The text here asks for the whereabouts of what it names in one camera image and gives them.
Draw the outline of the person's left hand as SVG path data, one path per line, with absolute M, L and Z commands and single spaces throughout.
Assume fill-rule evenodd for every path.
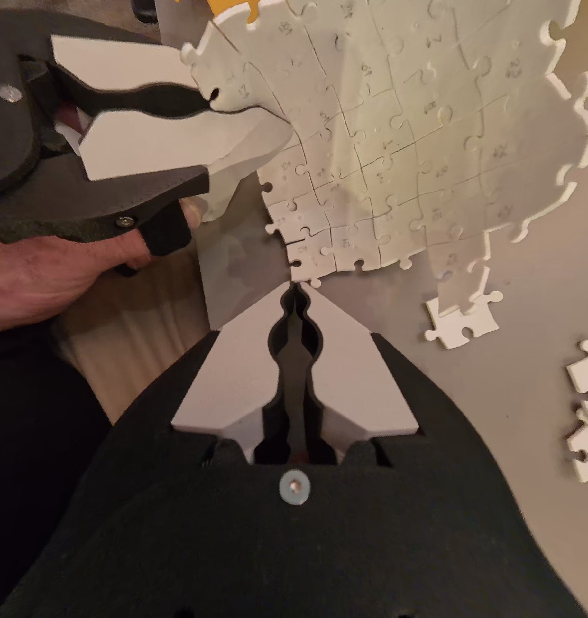
M 103 273 L 141 269 L 156 258 L 138 229 L 93 243 L 55 236 L 0 242 L 0 332 L 54 318 Z

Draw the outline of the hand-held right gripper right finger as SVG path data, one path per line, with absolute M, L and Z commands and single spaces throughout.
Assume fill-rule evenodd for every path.
M 309 461 L 337 464 L 357 442 L 413 435 L 419 423 L 372 332 L 307 283 L 297 285 L 311 355 L 303 413 Z

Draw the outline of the yellow plastic bin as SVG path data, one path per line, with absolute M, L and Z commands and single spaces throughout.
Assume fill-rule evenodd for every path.
M 251 24 L 258 18 L 258 4 L 259 1 L 174 1 L 176 9 L 186 10 L 192 20 L 201 24 L 239 7 L 246 7 L 246 23 Z

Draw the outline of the black garment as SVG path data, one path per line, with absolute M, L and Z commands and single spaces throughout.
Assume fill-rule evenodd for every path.
M 0 332 L 0 606 L 64 514 L 111 424 L 52 320 Z

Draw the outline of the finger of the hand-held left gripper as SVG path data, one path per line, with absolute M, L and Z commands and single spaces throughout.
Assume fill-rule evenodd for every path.
M 210 108 L 175 48 L 61 35 L 51 44 L 64 91 L 90 116 L 133 110 L 178 118 Z
M 215 174 L 242 165 L 249 173 L 292 136 L 292 125 L 265 109 L 205 110 L 178 119 L 108 111 L 92 121 L 79 153 L 92 181 L 194 166 Z

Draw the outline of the white puzzle ball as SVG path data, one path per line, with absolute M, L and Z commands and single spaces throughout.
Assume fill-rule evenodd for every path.
M 519 242 L 588 165 L 588 72 L 554 72 L 580 1 L 259 1 L 208 22 L 182 61 L 215 111 L 280 112 L 258 169 L 293 282 L 428 252 L 438 310 L 472 312 L 489 234 Z

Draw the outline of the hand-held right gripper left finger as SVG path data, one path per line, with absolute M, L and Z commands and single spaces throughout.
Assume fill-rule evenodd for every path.
M 294 288 L 281 284 L 219 330 L 172 418 L 177 431 L 238 443 L 251 463 L 290 456 L 290 420 L 277 354 L 288 340 Z

